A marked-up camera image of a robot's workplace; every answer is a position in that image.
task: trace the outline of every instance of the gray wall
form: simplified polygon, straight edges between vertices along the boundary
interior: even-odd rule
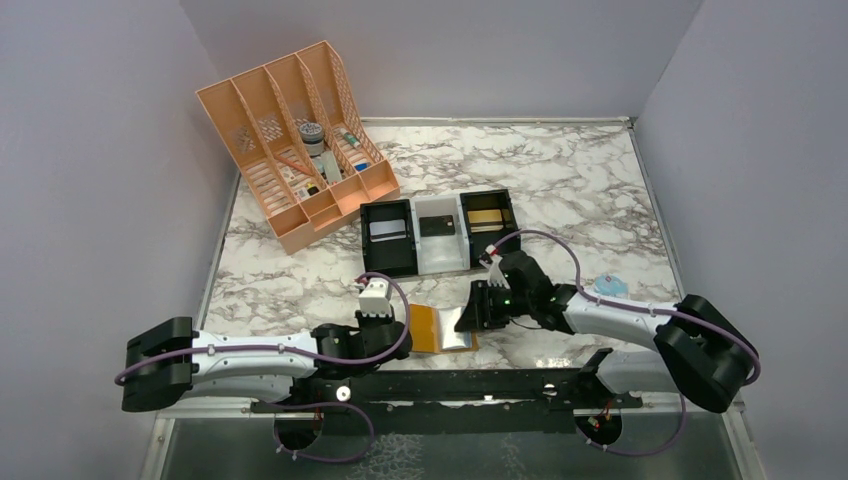
[[[326,39],[366,116],[638,115],[701,0],[181,0],[222,74]]]
[[[234,178],[194,97],[216,78],[176,0],[3,2],[3,478],[138,478],[152,416],[112,377],[197,311]]]
[[[686,289],[759,347],[770,478],[845,478],[848,2],[705,0],[637,135]]]

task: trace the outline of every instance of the purple cable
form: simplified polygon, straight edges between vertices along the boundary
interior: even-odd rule
[[[547,233],[547,232],[543,232],[541,230],[518,230],[518,231],[512,232],[508,235],[505,235],[503,238],[501,238],[500,240],[495,242],[493,246],[497,249],[501,244],[503,244],[507,240],[509,240],[511,238],[515,238],[519,235],[527,234],[527,233],[532,234],[532,235],[540,235],[542,237],[551,239],[554,242],[556,242],[559,246],[564,248],[566,252],[568,252],[568,254],[571,256],[571,260],[574,261],[574,270],[576,272],[575,275],[574,275],[574,277],[575,277],[574,278],[574,286],[577,288],[577,291],[583,297],[588,298],[589,300],[596,302],[596,303],[599,303],[601,305],[607,305],[607,306],[610,306],[610,307],[620,308],[622,310],[627,310],[627,311],[630,311],[630,312],[670,315],[670,316],[673,316],[673,317],[681,318],[681,319],[686,320],[688,322],[692,322],[692,323],[694,323],[694,324],[696,324],[700,327],[706,328],[707,330],[709,330],[711,332],[717,333],[717,334],[721,335],[722,337],[724,337],[725,339],[727,339],[727,340],[733,342],[734,344],[738,345],[740,348],[742,348],[742,350],[748,356],[751,357],[751,362],[754,364],[754,372],[751,374],[750,378],[745,380],[744,384],[750,385],[751,383],[754,383],[757,380],[757,378],[759,378],[759,376],[760,376],[760,359],[757,356],[757,354],[745,342],[743,342],[742,340],[737,338],[735,335],[733,335],[732,333],[730,333],[730,332],[728,332],[728,331],[726,331],[722,328],[716,327],[715,325],[713,325],[711,323],[707,323],[707,322],[705,322],[704,320],[701,320],[698,317],[694,317],[692,315],[688,315],[688,314],[685,314],[685,313],[682,313],[682,312],[678,312],[676,310],[656,309],[652,312],[648,308],[636,307],[636,306],[633,306],[633,305],[626,305],[624,303],[619,303],[619,302],[615,302],[615,301],[612,301],[612,300],[601,299],[600,297],[596,297],[596,296],[591,295],[588,292],[586,292],[583,289],[583,286],[580,284],[580,261],[577,260],[577,255],[574,253],[574,250],[572,250],[571,247],[569,247],[568,244],[565,243],[565,240],[563,240],[562,238],[560,238],[556,235],[553,235],[553,234],[550,234],[550,233]],[[680,419],[680,423],[677,426],[677,431],[674,432],[674,435],[667,442],[665,442],[663,445],[661,445],[661,446],[659,446],[659,447],[657,447],[653,450],[649,450],[647,452],[628,452],[628,451],[625,451],[625,450],[618,450],[618,449],[609,448],[609,447],[607,447],[606,451],[609,452],[609,453],[612,453],[614,455],[621,455],[621,456],[625,456],[625,457],[644,457],[644,456],[649,456],[649,455],[656,455],[658,453],[662,453],[662,452],[668,450],[669,448],[674,446],[674,444],[677,443],[677,441],[680,439],[680,436],[683,434],[683,430],[686,429],[686,423],[688,422],[688,420],[686,418],[686,399],[683,397],[683,395],[680,396],[680,405],[681,405],[681,410],[680,410],[681,419]],[[595,442],[590,442],[589,444],[596,447],[596,448],[603,449],[602,445],[599,445]]]
[[[267,403],[266,405],[274,407],[274,408],[279,408],[280,410],[308,410],[308,409],[313,409],[313,408],[324,408],[324,407],[343,407],[343,408],[348,408],[348,409],[356,412],[360,417],[362,417],[363,420],[365,420],[365,423],[368,425],[368,437],[369,437],[368,445],[365,448],[363,448],[362,450],[360,450],[359,452],[357,452],[353,455],[350,455],[348,457],[337,457],[337,458],[320,457],[318,455],[310,455],[308,453],[300,453],[299,451],[289,450],[288,448],[285,447],[285,445],[283,445],[283,442],[281,442],[280,438],[277,436],[277,429],[276,428],[272,429],[271,433],[274,436],[274,442],[277,444],[277,453],[280,453],[281,451],[286,452],[286,453],[291,453],[293,455],[293,457],[292,457],[293,460],[297,460],[297,458],[300,457],[300,458],[306,458],[306,459],[309,459],[309,460],[315,460],[316,462],[322,462],[322,463],[350,463],[350,462],[355,462],[355,461],[359,460],[360,458],[364,457],[368,453],[368,451],[371,450],[371,447],[374,446],[374,442],[377,441],[377,436],[374,433],[374,423],[372,423],[371,419],[368,418],[368,414],[363,412],[362,409],[357,407],[356,405],[351,405],[349,403],[344,403],[344,402],[319,402],[319,403],[309,403],[309,404],[306,404],[306,405],[277,405],[277,404],[274,404],[274,403]]]
[[[593,447],[595,447],[599,450],[603,450],[606,453],[612,453],[613,455],[621,455],[622,457],[650,457],[651,455],[656,455],[658,453],[662,453],[662,452],[668,450],[675,443],[677,443],[677,441],[680,440],[680,436],[683,434],[683,430],[686,429],[686,424],[688,422],[689,422],[689,417],[686,416],[686,399],[683,397],[683,395],[681,395],[680,396],[680,423],[677,425],[677,431],[674,432],[674,435],[672,435],[671,438],[669,438],[664,444],[660,445],[659,447],[657,447],[653,450],[647,450],[645,452],[629,452],[627,450],[619,450],[615,447],[609,447],[609,446],[606,449],[604,449],[603,445],[596,443],[596,442],[593,442],[592,440],[589,440],[589,437],[587,437],[586,434],[583,433],[583,430],[580,430],[578,428],[577,431],[580,432],[580,435],[583,435],[583,438],[585,438],[586,440],[589,440],[589,445],[591,445],[591,446],[593,446]]]
[[[289,353],[296,353],[298,355],[303,355],[304,357],[309,357],[309,358],[312,358],[312,359],[315,359],[315,360],[321,360],[321,361],[330,362],[330,363],[337,363],[337,364],[341,364],[341,365],[365,365],[365,364],[369,364],[369,363],[372,363],[372,362],[380,361],[380,360],[388,357],[392,353],[394,353],[394,351],[397,350],[398,348],[400,348],[401,344],[403,343],[404,340],[406,340],[406,337],[409,334],[409,318],[410,318],[409,299],[406,298],[406,294],[403,293],[403,290],[400,288],[400,285],[398,285],[398,283],[396,281],[392,280],[390,277],[388,277],[386,275],[383,275],[382,273],[366,272],[366,273],[363,273],[362,275],[360,275],[359,277],[357,277],[357,280],[361,280],[363,278],[382,278],[383,280],[386,280],[389,283],[389,285],[392,286],[392,288],[397,290],[398,295],[400,295],[400,299],[403,302],[405,322],[403,324],[403,331],[401,332],[400,337],[398,337],[398,340],[394,343],[394,345],[389,347],[389,349],[386,350],[385,352],[380,353],[378,355],[374,355],[373,357],[361,358],[361,359],[356,359],[356,360],[329,357],[327,355],[321,355],[320,353],[307,352],[306,350],[301,350],[301,349],[296,348],[296,347],[284,347],[283,351],[289,352]],[[180,349],[180,350],[174,350],[173,352],[166,352],[166,353],[162,353],[160,355],[154,355],[154,356],[152,356],[150,358],[146,358],[146,359],[144,359],[144,360],[142,360],[142,361],[140,361],[140,362],[138,362],[134,365],[130,365],[124,371],[119,373],[118,376],[115,377],[115,385],[118,385],[119,387],[123,387],[126,384],[126,378],[128,376],[130,376],[133,373],[141,370],[144,367],[147,367],[149,365],[153,365],[154,363],[161,362],[163,360],[168,360],[168,359],[175,358],[175,357],[182,357],[184,355],[194,355],[196,353],[207,353],[208,351],[209,351],[209,349],[207,347],[193,347],[193,348],[183,348],[183,349]],[[251,351],[280,352],[280,346],[279,345],[227,345],[227,346],[215,347],[215,352],[251,352]]]

